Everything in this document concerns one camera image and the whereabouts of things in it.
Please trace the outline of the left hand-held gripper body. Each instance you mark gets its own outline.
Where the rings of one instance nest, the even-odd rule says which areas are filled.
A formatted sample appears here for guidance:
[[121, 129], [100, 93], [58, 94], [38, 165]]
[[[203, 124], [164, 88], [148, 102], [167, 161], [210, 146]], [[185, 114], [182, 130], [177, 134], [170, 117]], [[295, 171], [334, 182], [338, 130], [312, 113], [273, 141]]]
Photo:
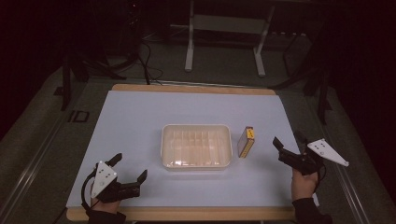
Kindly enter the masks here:
[[100, 161], [94, 176], [91, 197], [102, 203], [114, 203], [140, 196], [140, 182], [121, 184], [111, 166]]

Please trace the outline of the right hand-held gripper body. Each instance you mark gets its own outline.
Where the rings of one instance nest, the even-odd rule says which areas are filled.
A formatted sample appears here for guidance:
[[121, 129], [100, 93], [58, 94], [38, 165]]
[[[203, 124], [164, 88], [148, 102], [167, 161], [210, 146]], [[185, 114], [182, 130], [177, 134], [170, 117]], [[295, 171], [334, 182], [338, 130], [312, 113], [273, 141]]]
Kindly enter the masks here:
[[285, 149], [284, 152], [278, 152], [278, 159], [298, 170], [302, 175], [317, 173], [324, 166], [324, 159], [345, 167], [349, 165], [349, 162], [339, 155], [325, 139], [308, 143], [305, 150], [300, 154]]

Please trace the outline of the small yellow box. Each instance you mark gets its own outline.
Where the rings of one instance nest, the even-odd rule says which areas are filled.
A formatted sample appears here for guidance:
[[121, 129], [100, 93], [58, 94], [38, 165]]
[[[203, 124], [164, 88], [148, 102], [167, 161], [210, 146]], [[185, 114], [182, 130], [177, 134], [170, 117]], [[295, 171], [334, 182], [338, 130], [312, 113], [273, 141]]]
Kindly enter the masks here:
[[254, 129], [250, 126], [247, 126], [243, 133], [241, 134], [238, 143], [238, 156], [240, 158], [245, 158], [249, 153], [250, 149], [252, 148], [255, 142], [255, 133]]

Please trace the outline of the white plastic tray container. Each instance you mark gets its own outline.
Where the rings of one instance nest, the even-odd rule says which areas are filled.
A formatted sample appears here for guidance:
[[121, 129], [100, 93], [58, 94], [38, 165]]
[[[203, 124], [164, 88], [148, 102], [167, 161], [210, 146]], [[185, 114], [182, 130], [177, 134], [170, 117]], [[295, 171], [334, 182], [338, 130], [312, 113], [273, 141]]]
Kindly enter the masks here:
[[230, 130], [222, 124], [166, 125], [161, 158], [169, 171], [224, 170], [233, 158]]

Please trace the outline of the person's left hand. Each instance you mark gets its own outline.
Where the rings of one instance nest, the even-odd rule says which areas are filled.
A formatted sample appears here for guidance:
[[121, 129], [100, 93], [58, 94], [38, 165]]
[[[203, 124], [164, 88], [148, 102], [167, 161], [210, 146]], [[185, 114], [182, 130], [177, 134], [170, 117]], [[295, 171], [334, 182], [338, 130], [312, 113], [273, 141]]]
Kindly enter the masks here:
[[113, 203], [103, 203], [96, 198], [91, 199], [91, 209], [94, 211], [117, 214], [120, 207], [120, 201]]

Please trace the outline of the person's right hand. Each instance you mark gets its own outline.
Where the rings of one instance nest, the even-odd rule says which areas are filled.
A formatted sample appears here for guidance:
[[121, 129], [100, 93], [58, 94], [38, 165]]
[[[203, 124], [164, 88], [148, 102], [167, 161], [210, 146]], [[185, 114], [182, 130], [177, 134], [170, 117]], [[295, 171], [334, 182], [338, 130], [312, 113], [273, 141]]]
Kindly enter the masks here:
[[292, 170], [291, 198], [293, 201], [312, 198], [318, 184], [318, 174], [302, 175], [298, 170]]

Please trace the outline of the light blue table mat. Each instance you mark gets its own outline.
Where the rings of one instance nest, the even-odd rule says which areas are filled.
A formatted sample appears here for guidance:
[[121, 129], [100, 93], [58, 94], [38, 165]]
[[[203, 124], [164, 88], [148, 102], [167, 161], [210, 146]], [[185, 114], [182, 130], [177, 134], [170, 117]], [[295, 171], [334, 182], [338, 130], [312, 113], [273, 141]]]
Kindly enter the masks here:
[[[172, 172], [161, 158], [168, 124], [223, 124], [234, 142], [251, 126], [255, 143], [222, 171]], [[115, 167], [121, 183], [148, 174], [140, 196], [124, 201], [126, 206], [289, 206], [291, 169], [279, 161], [275, 138], [290, 151], [298, 149], [276, 95], [110, 91], [66, 205], [81, 204], [81, 185], [97, 162], [121, 153]]]

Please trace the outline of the black tripod stand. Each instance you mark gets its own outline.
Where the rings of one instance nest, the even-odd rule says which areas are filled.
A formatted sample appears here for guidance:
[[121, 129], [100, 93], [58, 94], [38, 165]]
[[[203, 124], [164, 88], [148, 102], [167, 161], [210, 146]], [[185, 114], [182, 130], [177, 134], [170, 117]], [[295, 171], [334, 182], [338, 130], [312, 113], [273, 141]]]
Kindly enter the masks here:
[[75, 75], [77, 81], [87, 82], [90, 77], [86, 69], [87, 65], [104, 74], [106, 77], [124, 80], [124, 77], [115, 74], [99, 62], [90, 59], [78, 51], [71, 51], [63, 58], [62, 86], [55, 91], [55, 95], [60, 95], [63, 98], [62, 111], [65, 111], [71, 102], [71, 74]]
[[298, 81], [305, 79], [306, 82], [303, 87], [304, 96], [313, 96], [316, 92], [318, 92], [317, 115], [320, 122], [323, 125], [326, 125], [326, 111], [332, 109], [327, 100], [329, 77], [330, 71], [326, 65], [313, 65], [309, 68], [303, 68], [300, 66], [295, 70], [292, 77], [279, 84], [270, 86], [269, 89], [282, 90]]

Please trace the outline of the white metal stand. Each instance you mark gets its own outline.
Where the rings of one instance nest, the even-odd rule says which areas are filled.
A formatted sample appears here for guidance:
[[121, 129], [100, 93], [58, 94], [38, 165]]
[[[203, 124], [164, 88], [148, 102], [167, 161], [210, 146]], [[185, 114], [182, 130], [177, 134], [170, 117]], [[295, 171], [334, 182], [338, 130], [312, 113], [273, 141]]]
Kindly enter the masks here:
[[194, 31], [215, 31], [226, 33], [238, 33], [259, 35], [260, 41], [252, 49], [259, 77], [265, 77], [266, 72], [263, 65], [262, 49], [264, 42], [269, 33], [270, 24], [275, 14], [276, 7], [269, 6], [264, 19], [237, 18], [226, 16], [215, 16], [206, 14], [196, 14], [194, 11], [194, 0], [189, 1], [189, 23], [188, 29], [188, 45], [185, 58], [184, 70], [191, 72], [193, 68], [194, 57]]

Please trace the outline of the black rectangular floor frame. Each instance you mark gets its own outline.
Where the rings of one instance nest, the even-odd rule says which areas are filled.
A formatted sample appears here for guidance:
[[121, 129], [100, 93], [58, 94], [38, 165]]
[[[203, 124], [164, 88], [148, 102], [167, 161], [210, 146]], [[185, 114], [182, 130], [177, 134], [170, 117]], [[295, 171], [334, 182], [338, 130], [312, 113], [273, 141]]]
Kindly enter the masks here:
[[88, 111], [73, 110], [68, 118], [68, 122], [87, 122], [90, 117]]

